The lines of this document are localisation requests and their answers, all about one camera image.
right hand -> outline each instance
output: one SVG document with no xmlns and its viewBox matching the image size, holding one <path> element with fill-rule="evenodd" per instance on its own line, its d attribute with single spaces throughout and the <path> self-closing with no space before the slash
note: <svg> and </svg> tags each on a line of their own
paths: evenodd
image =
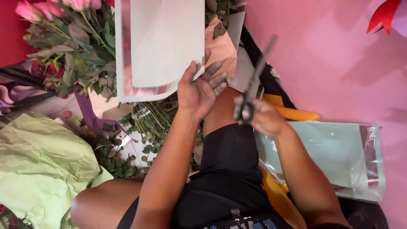
<svg viewBox="0 0 407 229">
<path fill-rule="evenodd" d="M 240 112 L 240 105 L 243 103 L 243 95 L 239 95 L 234 99 L 236 104 L 234 109 L 234 118 L 237 119 Z M 285 121 L 285 118 L 277 111 L 277 109 L 269 102 L 259 99 L 253 99 L 251 101 L 254 108 L 253 119 L 249 122 L 257 131 L 268 135 L 278 136 L 284 129 L 290 127 Z"/>
</svg>

red ribbon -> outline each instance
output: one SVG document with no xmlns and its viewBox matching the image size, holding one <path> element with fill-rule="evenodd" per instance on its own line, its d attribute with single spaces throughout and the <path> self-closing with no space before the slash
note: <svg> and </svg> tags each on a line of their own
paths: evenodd
<svg viewBox="0 0 407 229">
<path fill-rule="evenodd" d="M 370 33 L 381 22 L 383 26 L 379 30 L 384 29 L 387 34 L 390 35 L 390 27 L 392 25 L 393 17 L 400 2 L 401 0 L 387 0 L 381 4 L 370 19 L 366 34 Z"/>
</svg>

left hand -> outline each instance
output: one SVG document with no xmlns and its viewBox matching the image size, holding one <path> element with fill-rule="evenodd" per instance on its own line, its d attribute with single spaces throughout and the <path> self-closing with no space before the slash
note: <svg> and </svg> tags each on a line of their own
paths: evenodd
<svg viewBox="0 0 407 229">
<path fill-rule="evenodd" d="M 205 62 L 210 54 L 210 49 L 205 50 Z M 222 62 L 216 61 L 205 70 L 204 74 L 192 81 L 197 65 L 194 61 L 191 62 L 178 83 L 178 111 L 187 112 L 192 119 L 199 119 L 199 121 L 209 114 L 216 97 L 228 85 L 225 82 L 228 77 L 226 72 L 212 77 L 221 67 Z"/>
</svg>

scissors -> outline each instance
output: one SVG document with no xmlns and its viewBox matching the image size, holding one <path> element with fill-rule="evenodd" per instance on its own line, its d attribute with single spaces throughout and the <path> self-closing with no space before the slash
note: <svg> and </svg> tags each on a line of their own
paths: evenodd
<svg viewBox="0 0 407 229">
<path fill-rule="evenodd" d="M 249 93 L 253 87 L 254 81 L 257 78 L 259 78 L 260 74 L 263 72 L 264 67 L 266 66 L 267 63 L 267 59 L 270 57 L 270 54 L 273 51 L 274 47 L 276 46 L 277 41 L 278 35 L 276 34 L 271 35 L 271 39 L 269 41 L 267 49 L 265 50 L 259 62 L 257 63 L 256 69 L 252 75 L 249 85 L 247 86 L 247 90 L 245 91 L 245 93 L 243 93 L 243 103 L 240 106 L 240 111 L 237 117 L 238 121 L 243 121 L 243 123 L 249 123 L 253 119 L 254 107 L 253 104 L 250 102 L 252 98 L 250 97 Z M 249 115 L 244 116 L 243 112 L 247 112 Z"/>
</svg>

pink wall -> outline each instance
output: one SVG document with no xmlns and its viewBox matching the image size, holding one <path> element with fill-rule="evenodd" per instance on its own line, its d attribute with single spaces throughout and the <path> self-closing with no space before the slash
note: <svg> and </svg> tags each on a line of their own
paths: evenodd
<svg viewBox="0 0 407 229">
<path fill-rule="evenodd" d="M 247 0 L 245 26 L 260 48 L 280 36 L 269 63 L 301 110 L 383 126 L 391 229 L 407 228 L 407 38 L 367 36 L 384 0 Z"/>
</svg>

